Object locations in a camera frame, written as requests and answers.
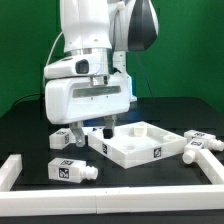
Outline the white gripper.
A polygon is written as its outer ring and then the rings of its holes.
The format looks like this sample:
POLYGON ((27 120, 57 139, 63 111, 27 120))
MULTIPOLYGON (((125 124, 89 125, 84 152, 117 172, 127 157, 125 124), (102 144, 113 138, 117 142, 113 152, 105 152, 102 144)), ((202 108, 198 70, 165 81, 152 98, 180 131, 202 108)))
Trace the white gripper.
POLYGON ((84 146, 84 120, 105 116, 103 136, 111 139, 117 119, 114 114, 127 112, 130 107, 128 76, 116 73, 108 85, 96 86, 87 77, 51 80, 45 88, 45 104, 52 124, 71 123, 77 147, 84 146))

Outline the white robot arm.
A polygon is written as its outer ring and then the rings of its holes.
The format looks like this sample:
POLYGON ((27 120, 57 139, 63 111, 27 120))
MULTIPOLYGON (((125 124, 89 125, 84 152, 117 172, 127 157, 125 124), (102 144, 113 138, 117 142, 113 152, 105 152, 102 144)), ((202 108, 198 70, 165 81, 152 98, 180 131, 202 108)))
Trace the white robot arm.
POLYGON ((151 0, 60 0, 60 21, 65 57, 44 68, 46 114, 82 147, 86 120, 104 118, 104 136, 113 136, 134 100, 126 54, 147 50, 159 24, 151 0))

